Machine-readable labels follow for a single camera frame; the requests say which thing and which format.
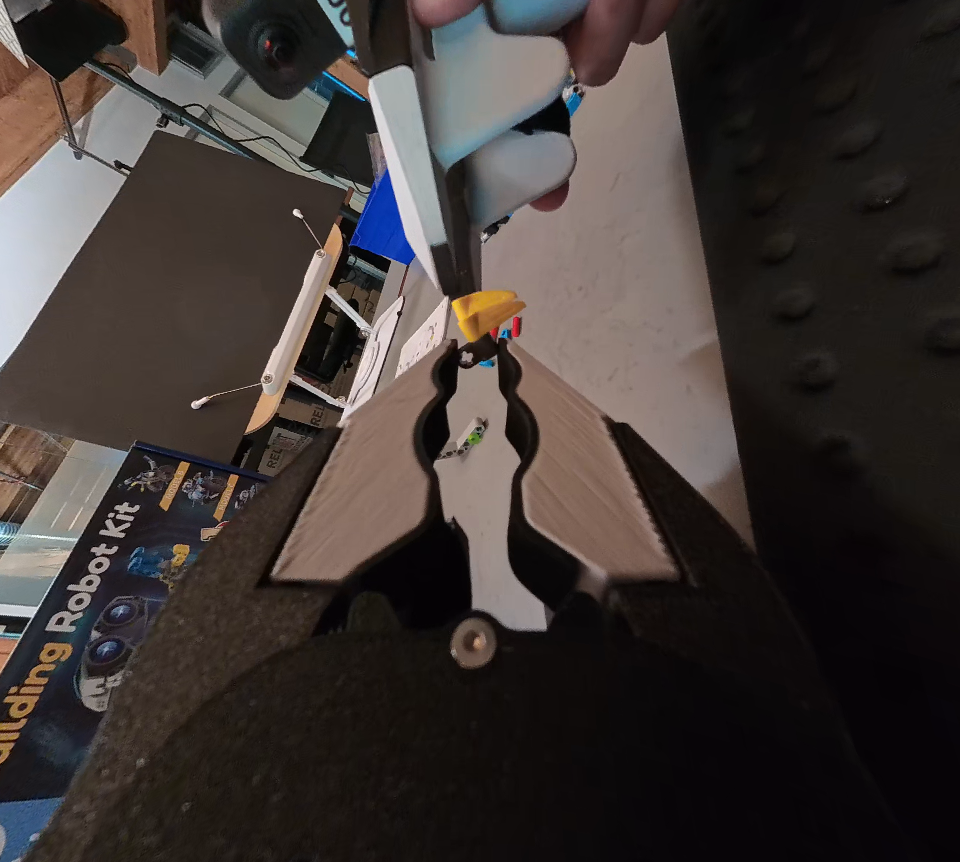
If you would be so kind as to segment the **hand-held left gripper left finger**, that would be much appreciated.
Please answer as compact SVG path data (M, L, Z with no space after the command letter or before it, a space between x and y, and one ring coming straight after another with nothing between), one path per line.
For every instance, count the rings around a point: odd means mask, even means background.
M447 340L351 414L271 581L342 586L442 517L435 462L450 441L458 371L459 345Z

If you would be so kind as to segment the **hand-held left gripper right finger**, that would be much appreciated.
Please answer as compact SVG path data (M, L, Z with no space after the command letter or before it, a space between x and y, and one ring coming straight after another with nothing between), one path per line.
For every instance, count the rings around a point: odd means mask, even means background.
M521 583L681 578L606 414L522 347L502 342L505 435L517 456L507 547Z

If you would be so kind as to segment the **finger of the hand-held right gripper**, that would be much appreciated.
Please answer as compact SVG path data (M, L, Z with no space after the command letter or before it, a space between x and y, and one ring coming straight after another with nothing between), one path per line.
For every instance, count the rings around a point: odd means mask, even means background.
M479 241L461 165L445 171L429 146L414 71L395 66L368 84L403 234L432 284L450 299L477 292Z

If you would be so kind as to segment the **yellow short wedge brick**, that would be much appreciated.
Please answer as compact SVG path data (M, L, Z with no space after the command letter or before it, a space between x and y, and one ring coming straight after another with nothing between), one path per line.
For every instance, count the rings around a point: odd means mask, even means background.
M451 302L459 329L467 342L482 340L498 328L502 321L498 316L501 295L497 291L474 292Z

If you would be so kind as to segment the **grey desk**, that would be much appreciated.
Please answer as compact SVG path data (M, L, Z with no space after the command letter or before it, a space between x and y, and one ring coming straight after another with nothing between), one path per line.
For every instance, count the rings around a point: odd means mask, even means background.
M590 89L554 213L519 211L483 274L526 301L519 344L750 532L665 36Z

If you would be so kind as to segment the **blue plastic bin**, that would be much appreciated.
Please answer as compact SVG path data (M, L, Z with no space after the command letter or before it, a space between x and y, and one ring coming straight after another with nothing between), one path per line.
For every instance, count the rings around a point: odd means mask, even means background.
M370 189L350 246L403 266L413 261L415 253L404 234L389 171L383 172Z

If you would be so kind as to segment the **shelf with cardboard boxes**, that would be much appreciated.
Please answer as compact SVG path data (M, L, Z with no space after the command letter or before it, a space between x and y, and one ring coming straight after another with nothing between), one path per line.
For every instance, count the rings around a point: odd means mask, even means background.
M244 436L232 465L273 475L324 428L336 426L347 407L371 395L402 313L402 284L409 266L390 261L385 280L375 280L350 258L347 278L336 286L343 303L370 326L360 327L329 298L321 301L294 365L294 377L267 423Z

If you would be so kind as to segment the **grey angled beam brick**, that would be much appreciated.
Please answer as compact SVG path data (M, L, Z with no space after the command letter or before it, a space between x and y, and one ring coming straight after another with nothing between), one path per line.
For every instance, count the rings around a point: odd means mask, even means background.
M444 445L437 460L449 460L465 456L474 446L482 442L488 426L489 423L485 418L474 417L461 436L451 439Z

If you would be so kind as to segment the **instruction booklet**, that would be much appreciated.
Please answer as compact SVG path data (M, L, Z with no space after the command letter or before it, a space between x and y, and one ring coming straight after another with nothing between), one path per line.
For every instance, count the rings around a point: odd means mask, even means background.
M444 298L426 321L403 344L395 371L398 378L421 361L429 352L447 340L450 322L450 300Z

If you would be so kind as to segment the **dark partition panel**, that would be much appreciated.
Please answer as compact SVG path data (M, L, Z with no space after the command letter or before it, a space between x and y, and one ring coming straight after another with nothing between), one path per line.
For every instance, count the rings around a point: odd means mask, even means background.
M3 422L230 462L346 192L155 132L15 351Z

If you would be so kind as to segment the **robot kit box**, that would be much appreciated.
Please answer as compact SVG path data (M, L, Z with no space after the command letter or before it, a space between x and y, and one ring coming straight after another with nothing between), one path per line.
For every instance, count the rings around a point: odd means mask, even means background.
M269 476L135 443L75 443L2 522L2 860L60 805L170 592Z

